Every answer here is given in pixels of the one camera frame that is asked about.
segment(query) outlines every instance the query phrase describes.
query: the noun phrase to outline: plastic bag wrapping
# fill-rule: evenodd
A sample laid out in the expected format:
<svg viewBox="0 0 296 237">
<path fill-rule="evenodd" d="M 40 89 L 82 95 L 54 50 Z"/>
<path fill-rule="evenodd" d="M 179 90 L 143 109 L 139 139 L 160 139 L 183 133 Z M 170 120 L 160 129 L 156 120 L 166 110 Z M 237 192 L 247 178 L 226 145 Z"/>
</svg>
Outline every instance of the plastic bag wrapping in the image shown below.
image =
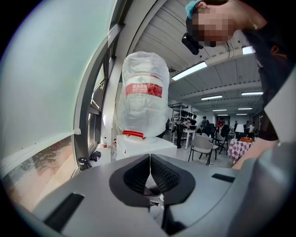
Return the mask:
<svg viewBox="0 0 296 237">
<path fill-rule="evenodd" d="M 169 72 L 155 53 L 136 52 L 123 63 L 123 87 L 116 107 L 121 131 L 155 137 L 166 129 Z"/>
</svg>

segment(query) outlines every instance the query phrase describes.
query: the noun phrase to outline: white lampshade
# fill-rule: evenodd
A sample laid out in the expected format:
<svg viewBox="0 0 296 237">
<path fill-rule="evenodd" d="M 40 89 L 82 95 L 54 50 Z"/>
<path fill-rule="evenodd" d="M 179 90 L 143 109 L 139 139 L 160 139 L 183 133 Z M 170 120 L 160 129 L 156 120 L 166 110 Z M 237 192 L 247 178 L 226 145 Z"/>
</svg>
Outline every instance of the white lampshade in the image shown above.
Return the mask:
<svg viewBox="0 0 296 237">
<path fill-rule="evenodd" d="M 235 131 L 236 132 L 244 132 L 244 125 L 243 124 L 238 124 Z"/>
</svg>

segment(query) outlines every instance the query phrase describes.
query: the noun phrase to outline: orange object on table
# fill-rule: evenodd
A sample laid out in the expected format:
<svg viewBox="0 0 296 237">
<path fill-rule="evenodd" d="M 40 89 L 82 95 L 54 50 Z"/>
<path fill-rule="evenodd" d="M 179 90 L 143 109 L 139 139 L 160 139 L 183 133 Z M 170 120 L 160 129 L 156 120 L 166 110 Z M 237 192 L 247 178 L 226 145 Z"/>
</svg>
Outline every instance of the orange object on table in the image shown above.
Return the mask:
<svg viewBox="0 0 296 237">
<path fill-rule="evenodd" d="M 240 140 L 245 143 L 252 143 L 253 142 L 253 140 L 250 137 L 242 137 Z"/>
</svg>

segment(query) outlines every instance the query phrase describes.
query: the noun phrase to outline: gray chair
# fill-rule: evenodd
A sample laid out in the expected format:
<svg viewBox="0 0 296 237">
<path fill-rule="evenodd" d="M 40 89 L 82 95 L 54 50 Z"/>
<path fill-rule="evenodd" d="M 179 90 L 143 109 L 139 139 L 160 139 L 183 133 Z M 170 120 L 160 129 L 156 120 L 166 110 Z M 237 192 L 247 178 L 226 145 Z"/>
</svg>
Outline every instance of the gray chair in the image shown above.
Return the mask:
<svg viewBox="0 0 296 237">
<path fill-rule="evenodd" d="M 209 142 L 208 138 L 206 138 L 204 136 L 201 136 L 201 135 L 196 135 L 194 137 L 193 141 L 192 141 L 188 162 L 190 160 L 191 152 L 192 152 L 192 160 L 193 160 L 193 154 L 196 151 L 196 152 L 200 153 L 199 159 L 202 157 L 202 154 L 209 155 L 209 158 L 208 158 L 207 163 L 206 163 L 206 165 L 209 165 L 211 155 L 212 155 L 212 151 L 216 150 L 217 148 L 218 148 L 218 146 L 216 146 L 213 143 Z"/>
<path fill-rule="evenodd" d="M 218 132 L 216 139 L 217 139 L 218 147 L 221 147 L 221 150 L 220 150 L 219 154 L 221 153 L 222 149 L 225 149 L 225 147 L 224 147 L 225 142 L 226 142 L 226 147 L 227 147 L 226 148 L 226 154 L 227 154 L 227 151 L 228 151 L 228 137 L 222 137 L 221 134 Z"/>
<path fill-rule="evenodd" d="M 213 148 L 213 150 L 215 150 L 215 160 L 217 159 L 217 149 L 219 148 L 219 146 L 216 146 L 216 140 L 215 138 L 211 138 L 209 137 L 206 133 L 202 133 L 202 136 L 208 138 L 208 140 L 211 142 L 211 143 L 214 143 L 215 141 L 215 149 Z"/>
</svg>

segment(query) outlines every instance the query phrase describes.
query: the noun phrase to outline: person in red shirt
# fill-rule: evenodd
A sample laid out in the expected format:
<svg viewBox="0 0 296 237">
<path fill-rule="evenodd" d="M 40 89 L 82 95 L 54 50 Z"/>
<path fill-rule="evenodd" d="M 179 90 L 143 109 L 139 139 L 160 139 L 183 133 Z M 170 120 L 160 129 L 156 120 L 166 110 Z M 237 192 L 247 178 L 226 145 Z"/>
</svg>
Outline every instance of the person in red shirt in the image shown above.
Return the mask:
<svg viewBox="0 0 296 237">
<path fill-rule="evenodd" d="M 223 118 L 220 118 L 219 121 L 216 123 L 216 128 L 217 128 L 216 132 L 219 132 L 220 128 L 222 128 L 223 125 L 224 125 L 223 124 Z"/>
</svg>

